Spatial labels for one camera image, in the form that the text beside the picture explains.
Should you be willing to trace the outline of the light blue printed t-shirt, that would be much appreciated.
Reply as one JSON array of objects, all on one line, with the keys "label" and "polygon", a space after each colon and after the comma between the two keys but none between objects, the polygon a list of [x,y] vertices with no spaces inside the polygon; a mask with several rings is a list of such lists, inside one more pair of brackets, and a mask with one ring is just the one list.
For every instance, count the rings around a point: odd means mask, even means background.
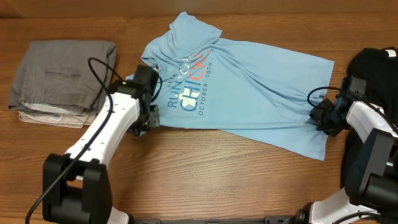
[{"label": "light blue printed t-shirt", "polygon": [[333,61],[221,34],[182,12],[145,47],[142,61],[162,79],[160,124],[219,129],[324,160],[327,137],[309,114]]}]

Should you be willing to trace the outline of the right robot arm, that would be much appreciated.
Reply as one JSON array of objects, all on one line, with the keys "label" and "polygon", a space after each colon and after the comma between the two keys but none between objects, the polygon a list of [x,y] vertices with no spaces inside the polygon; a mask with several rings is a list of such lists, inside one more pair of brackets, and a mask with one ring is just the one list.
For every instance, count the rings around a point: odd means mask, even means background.
[{"label": "right robot arm", "polygon": [[336,101],[313,106],[317,130],[336,136],[356,131],[363,145],[352,160],[344,186],[332,196],[308,203],[286,223],[353,223],[375,220],[397,223],[397,128],[384,110],[365,97],[366,80],[345,77]]}]

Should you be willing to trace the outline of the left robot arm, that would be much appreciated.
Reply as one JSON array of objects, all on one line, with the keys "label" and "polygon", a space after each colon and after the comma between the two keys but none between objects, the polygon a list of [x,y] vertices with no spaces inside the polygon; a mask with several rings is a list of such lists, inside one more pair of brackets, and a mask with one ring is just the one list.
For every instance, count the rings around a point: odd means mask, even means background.
[{"label": "left robot arm", "polygon": [[136,137],[159,126],[152,100],[159,74],[138,66],[130,80],[113,84],[114,93],[84,135],[65,154],[50,154],[43,168],[42,215],[53,223],[133,223],[113,207],[108,166],[126,132]]}]

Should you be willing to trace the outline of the folded beige garment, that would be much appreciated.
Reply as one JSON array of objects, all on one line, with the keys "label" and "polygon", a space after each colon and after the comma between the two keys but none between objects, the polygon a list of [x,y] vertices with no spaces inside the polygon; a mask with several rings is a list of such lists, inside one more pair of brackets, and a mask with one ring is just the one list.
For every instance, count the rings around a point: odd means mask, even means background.
[{"label": "folded beige garment", "polygon": [[70,114],[43,114],[19,111],[19,119],[27,123],[46,124],[66,128],[89,126],[96,118],[96,113],[83,113],[82,116]]}]

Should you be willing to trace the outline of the black garment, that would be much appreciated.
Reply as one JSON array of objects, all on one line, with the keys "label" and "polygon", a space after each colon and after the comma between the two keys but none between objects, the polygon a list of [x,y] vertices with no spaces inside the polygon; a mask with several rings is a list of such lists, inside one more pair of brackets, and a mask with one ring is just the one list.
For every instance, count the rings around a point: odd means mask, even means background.
[{"label": "black garment", "polygon": [[[366,80],[366,99],[381,107],[385,117],[397,128],[397,49],[364,49],[349,63],[347,73],[347,77]],[[363,145],[356,131],[349,130],[343,159],[343,185],[348,167]]]}]

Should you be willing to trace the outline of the folded grey trousers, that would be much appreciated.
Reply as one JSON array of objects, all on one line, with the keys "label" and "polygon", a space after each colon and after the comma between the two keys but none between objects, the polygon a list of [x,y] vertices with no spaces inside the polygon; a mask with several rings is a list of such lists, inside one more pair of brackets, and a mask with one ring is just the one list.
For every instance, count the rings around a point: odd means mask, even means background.
[{"label": "folded grey trousers", "polygon": [[97,113],[116,61],[116,44],[105,40],[34,40],[19,64],[9,109],[82,115]]}]

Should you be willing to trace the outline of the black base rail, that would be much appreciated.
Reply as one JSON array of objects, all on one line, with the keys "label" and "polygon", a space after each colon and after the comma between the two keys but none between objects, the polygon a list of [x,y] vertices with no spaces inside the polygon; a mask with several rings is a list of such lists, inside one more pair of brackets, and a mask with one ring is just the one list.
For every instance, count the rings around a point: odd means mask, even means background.
[{"label": "black base rail", "polygon": [[257,219],[219,219],[219,220],[160,220],[135,219],[131,217],[130,224],[291,224],[294,216],[266,216]]}]

